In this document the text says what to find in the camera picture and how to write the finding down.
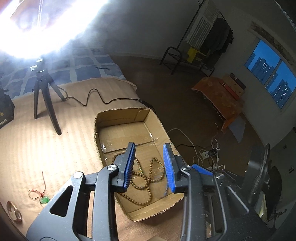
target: brown bead necklace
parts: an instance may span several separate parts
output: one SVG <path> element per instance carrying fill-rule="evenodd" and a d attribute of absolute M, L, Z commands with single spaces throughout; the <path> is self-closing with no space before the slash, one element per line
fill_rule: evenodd
<path fill-rule="evenodd" d="M 122 152 L 119 152 L 119 153 L 115 154 L 113 156 L 113 158 L 112 158 L 112 164 L 114 163 L 115 158 L 118 155 L 121 155 L 121 154 L 124 154 L 124 153 L 125 153 L 125 151 L 122 151 Z M 122 197 L 124 197 L 125 199 L 129 200 L 130 202 L 132 202 L 134 204 L 144 206 L 144 205 L 147 205 L 152 200 L 152 193 L 151 193 L 151 190 L 149 188 L 150 183 L 156 183 L 156 182 L 162 181 L 162 179 L 163 179 L 163 177 L 165 175 L 165 168 L 164 168 L 163 164 L 160 162 L 160 160 L 158 160 L 156 157 L 152 157 L 151 160 L 150 160 L 149 175 L 147 177 L 144 174 L 143 170 L 142 170 L 142 167 L 141 167 L 141 164 L 140 164 L 140 161 L 138 160 L 138 158 L 135 158 L 135 161 L 137 162 L 137 165 L 139 167 L 140 172 L 134 172 L 134 171 L 132 171 L 132 174 L 144 178 L 144 180 L 145 180 L 145 186 L 137 186 L 132 180 L 130 181 L 130 184 L 135 189 L 138 189 L 138 190 L 147 189 L 148 194 L 149 194 L 149 199 L 146 202 L 137 202 L 137 201 L 133 200 L 132 198 L 130 198 L 129 196 L 125 195 L 124 193 L 119 193 L 119 195 L 121 195 Z M 161 174 L 160 178 L 158 178 L 158 179 L 152 179 L 151 178 L 151 176 L 152 176 L 153 161 L 156 161 L 162 167 L 162 174 Z"/>

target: open cardboard box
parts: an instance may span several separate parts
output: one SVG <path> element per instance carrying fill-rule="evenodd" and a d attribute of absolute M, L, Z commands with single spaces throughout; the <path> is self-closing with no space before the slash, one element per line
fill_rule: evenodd
<path fill-rule="evenodd" d="M 164 164 L 163 145 L 171 143 L 156 114 L 147 108 L 114 109 L 98 113 L 95 119 L 94 138 L 104 167 L 112 163 L 112 158 L 116 153 L 125 151 L 129 142 L 134 142 L 136 157 L 146 176 L 149 174 L 152 157 L 158 158 Z M 174 154 L 179 155 L 172 143 L 171 146 Z M 136 162 L 133 170 L 139 172 Z M 153 162 L 152 179 L 158 179 L 161 174 L 161 166 Z M 132 180 L 136 185 L 145 185 L 142 177 L 132 175 Z M 183 194 L 174 194 L 169 190 L 165 196 L 167 187 L 165 177 L 160 182 L 150 183 L 149 187 L 153 198 L 146 206 L 136 205 L 119 194 L 115 194 L 116 200 L 129 219 L 137 222 L 163 213 L 183 198 Z M 149 198 L 146 189 L 137 190 L 131 185 L 126 195 L 137 202 L 145 202 Z"/>

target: window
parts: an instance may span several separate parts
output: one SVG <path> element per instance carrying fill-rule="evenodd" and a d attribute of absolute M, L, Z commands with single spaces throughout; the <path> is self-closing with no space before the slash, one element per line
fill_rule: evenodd
<path fill-rule="evenodd" d="M 265 86 L 281 109 L 296 87 L 296 78 L 282 59 L 262 40 L 245 66 Z"/>

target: blue sky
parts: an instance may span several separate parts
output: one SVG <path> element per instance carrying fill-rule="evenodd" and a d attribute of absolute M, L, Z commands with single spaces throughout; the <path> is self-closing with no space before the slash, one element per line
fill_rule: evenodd
<path fill-rule="evenodd" d="M 258 58 L 263 58 L 266 60 L 266 63 L 274 68 L 279 63 L 280 57 L 262 40 L 259 41 L 257 47 L 254 50 L 255 58 L 250 63 L 248 69 L 251 70 L 252 67 L 255 65 Z M 296 78 L 289 70 L 288 66 L 282 62 L 277 70 L 277 78 L 275 79 L 274 83 L 269 87 L 268 91 L 272 93 L 275 88 L 278 86 L 280 81 L 283 79 L 289 83 L 290 89 L 293 91 L 296 87 Z"/>

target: window frame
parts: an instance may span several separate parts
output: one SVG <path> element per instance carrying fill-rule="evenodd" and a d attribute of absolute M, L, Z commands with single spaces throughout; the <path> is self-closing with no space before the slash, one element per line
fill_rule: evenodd
<path fill-rule="evenodd" d="M 291 65 L 288 63 L 288 61 L 279 53 L 279 51 L 274 47 L 272 46 L 272 44 L 270 44 L 266 39 L 264 39 L 261 35 L 259 35 L 257 32 L 255 31 L 251 31 L 257 38 L 257 44 L 256 46 L 253 48 L 252 52 L 248 55 L 248 58 L 247 60 L 245 61 L 245 63 L 248 61 L 248 59 L 250 58 L 251 54 L 254 52 L 254 50 L 256 49 L 256 47 L 258 46 L 259 42 L 260 41 L 263 41 L 266 45 L 268 45 L 268 47 L 270 47 L 279 57 L 280 57 L 280 60 L 277 64 L 277 66 L 274 68 L 273 72 L 271 73 L 270 77 L 268 78 L 268 80 L 266 81 L 266 83 L 263 85 L 262 83 L 260 83 L 260 81 L 255 77 L 255 75 L 245 66 L 245 63 L 244 63 L 244 67 L 251 72 L 251 74 L 259 81 L 259 83 L 263 86 L 263 88 L 268 92 L 269 96 L 271 97 L 273 103 L 277 106 L 279 112 L 282 114 L 283 112 L 285 112 L 285 110 L 290 106 L 290 104 L 292 103 L 292 101 L 296 98 L 296 88 L 293 90 L 291 96 L 289 97 L 289 99 L 287 100 L 287 102 L 284 104 L 284 106 L 280 109 L 279 106 L 276 104 L 276 102 L 274 101 L 274 99 L 272 98 L 272 95 L 271 93 L 269 93 L 269 91 L 265 88 L 268 83 L 271 81 L 273 75 L 277 72 L 280 64 L 282 62 L 284 62 L 288 69 L 292 72 L 292 74 L 296 77 L 296 72 L 291 68 Z"/>

